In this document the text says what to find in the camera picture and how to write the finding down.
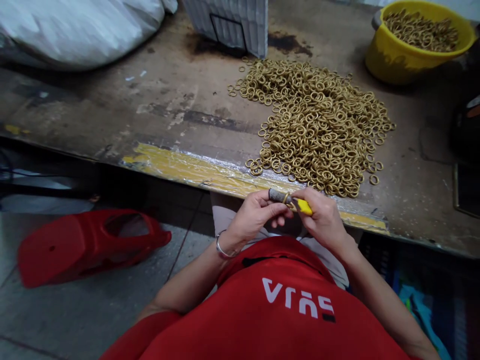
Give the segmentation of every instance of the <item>left hand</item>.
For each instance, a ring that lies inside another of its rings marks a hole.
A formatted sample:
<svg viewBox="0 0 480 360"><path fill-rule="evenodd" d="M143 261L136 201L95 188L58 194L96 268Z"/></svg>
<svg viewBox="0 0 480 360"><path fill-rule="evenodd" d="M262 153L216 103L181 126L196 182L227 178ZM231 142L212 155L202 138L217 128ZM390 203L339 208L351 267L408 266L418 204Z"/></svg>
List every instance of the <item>left hand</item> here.
<svg viewBox="0 0 480 360"><path fill-rule="evenodd" d="M240 210L236 213L225 231L230 245L245 245L254 239L267 221L271 226L285 225L285 218L293 218L294 213L287 205L269 200L269 191L260 190L248 194Z"/></svg>

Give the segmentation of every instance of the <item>pile of brass rings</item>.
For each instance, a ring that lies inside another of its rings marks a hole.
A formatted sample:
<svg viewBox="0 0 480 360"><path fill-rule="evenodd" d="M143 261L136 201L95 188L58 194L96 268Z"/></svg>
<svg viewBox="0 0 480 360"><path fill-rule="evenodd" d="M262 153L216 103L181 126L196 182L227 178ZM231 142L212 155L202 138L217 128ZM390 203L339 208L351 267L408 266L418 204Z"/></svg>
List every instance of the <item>pile of brass rings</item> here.
<svg viewBox="0 0 480 360"><path fill-rule="evenodd" d="M450 26L452 20L449 18L432 21L418 11L408 13L403 9L385 15L383 21L397 38L422 50L450 53L455 51L459 43L459 32Z"/></svg>
<svg viewBox="0 0 480 360"><path fill-rule="evenodd" d="M250 173L254 176L261 175L264 172L262 159L248 159L245 166L250 169Z"/></svg>
<svg viewBox="0 0 480 360"><path fill-rule="evenodd" d="M376 146L396 128L383 102L346 77L309 63L255 60L245 78L228 90L272 106L260 125L260 157L245 165L252 175L272 169L291 182L327 195L356 198L364 172L378 173ZM371 184L378 177L370 177Z"/></svg>

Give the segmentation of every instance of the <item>hand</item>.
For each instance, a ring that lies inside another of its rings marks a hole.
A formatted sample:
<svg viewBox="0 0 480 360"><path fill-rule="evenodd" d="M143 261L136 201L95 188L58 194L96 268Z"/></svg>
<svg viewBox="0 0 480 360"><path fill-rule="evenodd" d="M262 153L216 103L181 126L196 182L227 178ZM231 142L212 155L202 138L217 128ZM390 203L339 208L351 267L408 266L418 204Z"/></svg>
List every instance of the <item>hand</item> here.
<svg viewBox="0 0 480 360"><path fill-rule="evenodd" d="M243 247L257 236L267 221L272 219L271 225L276 228L277 225L285 225L285 217L293 218L294 213L285 204L270 201L268 190L252 192L248 194L225 231L225 243L229 243L225 247Z"/></svg>
<svg viewBox="0 0 480 360"><path fill-rule="evenodd" d="M332 198L306 187L291 194L292 198L305 200L313 212L311 216L298 212L308 232L335 256L342 258L346 252L356 249L355 240L347 233L340 218L337 203Z"/></svg>

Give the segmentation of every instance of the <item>red shirt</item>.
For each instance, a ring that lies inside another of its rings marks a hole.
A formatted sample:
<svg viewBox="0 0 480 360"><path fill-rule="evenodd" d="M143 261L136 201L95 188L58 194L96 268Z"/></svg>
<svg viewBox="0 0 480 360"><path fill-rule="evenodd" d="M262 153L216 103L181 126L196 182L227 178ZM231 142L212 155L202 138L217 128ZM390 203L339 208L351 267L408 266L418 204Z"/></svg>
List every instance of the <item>red shirt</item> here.
<svg viewBox="0 0 480 360"><path fill-rule="evenodd" d="M193 311L144 318L101 359L361 358L408 356L313 252L276 236L242 251Z"/></svg>

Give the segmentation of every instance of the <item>right hand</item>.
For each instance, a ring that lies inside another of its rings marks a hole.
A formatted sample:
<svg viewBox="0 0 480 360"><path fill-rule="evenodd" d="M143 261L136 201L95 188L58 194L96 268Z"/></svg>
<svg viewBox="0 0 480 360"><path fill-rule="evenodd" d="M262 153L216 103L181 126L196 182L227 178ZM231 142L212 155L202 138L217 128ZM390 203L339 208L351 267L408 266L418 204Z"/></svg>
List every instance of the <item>right hand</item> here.
<svg viewBox="0 0 480 360"><path fill-rule="evenodd" d="M292 198L305 200L313 212L311 216L298 212L301 221L308 232L335 256L357 249L355 240L347 233L340 218L337 203L332 198L306 187L291 194Z"/></svg>

